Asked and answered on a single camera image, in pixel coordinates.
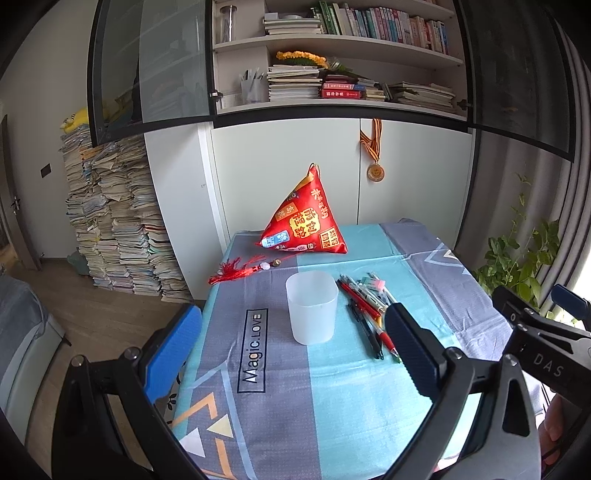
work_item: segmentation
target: metal screw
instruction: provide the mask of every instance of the metal screw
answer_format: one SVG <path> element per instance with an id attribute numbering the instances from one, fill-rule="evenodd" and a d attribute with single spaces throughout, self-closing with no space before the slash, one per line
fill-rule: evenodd
<path id="1" fill-rule="evenodd" d="M 447 351 L 450 352 L 454 357 L 456 357 L 457 360 L 463 357 L 462 351 L 454 346 L 448 348 Z"/>
<path id="2" fill-rule="evenodd" d="M 123 352 L 123 356 L 127 360 L 136 360 L 139 357 L 141 351 L 142 350 L 140 350 L 136 346 L 130 346 L 129 348 L 125 349 L 125 352 Z"/>
<path id="3" fill-rule="evenodd" d="M 512 367 L 515 367 L 517 365 L 517 359 L 511 355 L 510 353 L 505 355 L 505 358 L 507 360 L 509 360 L 509 363 L 511 364 Z"/>
<path id="4" fill-rule="evenodd" d="M 70 364 L 73 367 L 81 367 L 84 363 L 84 357 L 82 355 L 76 355 L 71 361 Z"/>

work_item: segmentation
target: blue and gray tablecloth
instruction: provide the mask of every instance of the blue and gray tablecloth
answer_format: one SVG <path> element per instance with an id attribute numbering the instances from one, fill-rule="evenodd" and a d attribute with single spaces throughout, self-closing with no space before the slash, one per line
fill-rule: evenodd
<path id="1" fill-rule="evenodd" d="M 332 340 L 297 343 L 285 294 L 285 281 L 296 272 L 361 278 L 374 271 L 444 346 L 500 358 L 511 334 L 507 322 L 424 225 L 401 220 L 341 232 L 346 255 L 297 255 L 212 289 L 173 422 L 174 434 L 210 478 L 373 478 L 396 460 L 431 406 L 403 365 L 368 355 L 342 293 Z M 255 246 L 258 238 L 237 234 L 226 257 L 275 258 Z M 539 385 L 531 380 L 530 394 L 534 410 L 541 410 Z M 446 456 L 459 453 L 478 399 L 470 396 Z"/>

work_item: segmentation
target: black pen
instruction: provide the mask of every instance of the black pen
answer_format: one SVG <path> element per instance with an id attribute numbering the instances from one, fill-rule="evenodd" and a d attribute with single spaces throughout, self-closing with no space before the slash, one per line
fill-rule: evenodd
<path id="1" fill-rule="evenodd" d="M 371 344 L 371 348 L 374 351 L 375 357 L 380 360 L 383 360 L 384 353 L 382 352 L 382 348 L 381 348 L 380 344 L 378 343 L 378 341 L 376 340 L 374 332 L 369 327 L 367 320 L 365 320 L 364 316 L 359 311 L 359 307 L 354 302 L 350 302 L 348 307 L 349 307 L 349 310 L 351 311 L 351 313 L 353 314 L 353 318 L 355 320 L 357 320 L 357 322 L 361 325 L 363 332 L 365 333 L 365 335 L 369 339 L 369 343 Z"/>

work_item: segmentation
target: cabinet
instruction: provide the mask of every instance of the cabinet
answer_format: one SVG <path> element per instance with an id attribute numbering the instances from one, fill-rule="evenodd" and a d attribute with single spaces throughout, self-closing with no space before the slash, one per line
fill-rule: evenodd
<path id="1" fill-rule="evenodd" d="M 263 230 L 305 175 L 321 180 L 340 225 L 418 220 L 450 247 L 456 243 L 472 169 L 472 135 L 406 122 L 383 122 L 386 176 L 370 182 L 359 148 L 367 119 L 293 119 L 216 128 L 214 168 L 230 236 Z"/>
<path id="2" fill-rule="evenodd" d="M 221 41 L 220 9 L 236 7 Z M 307 15 L 316 0 L 102 0 L 89 54 L 95 144 L 156 129 L 290 118 L 371 118 L 479 128 L 573 155 L 570 70 L 555 20 L 533 0 L 350 0 L 445 24 L 449 51 L 352 35 L 265 35 L 266 12 Z M 240 75 L 267 71 L 277 51 L 335 57 L 379 83 L 453 89 L 455 110 L 368 100 L 299 99 L 244 105 Z"/>

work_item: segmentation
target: red pillow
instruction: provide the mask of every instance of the red pillow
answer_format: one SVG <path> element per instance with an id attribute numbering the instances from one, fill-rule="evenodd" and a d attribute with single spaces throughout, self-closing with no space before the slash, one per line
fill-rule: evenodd
<path id="1" fill-rule="evenodd" d="M 315 164 L 275 212 L 258 245 L 288 252 L 347 253 Z"/>

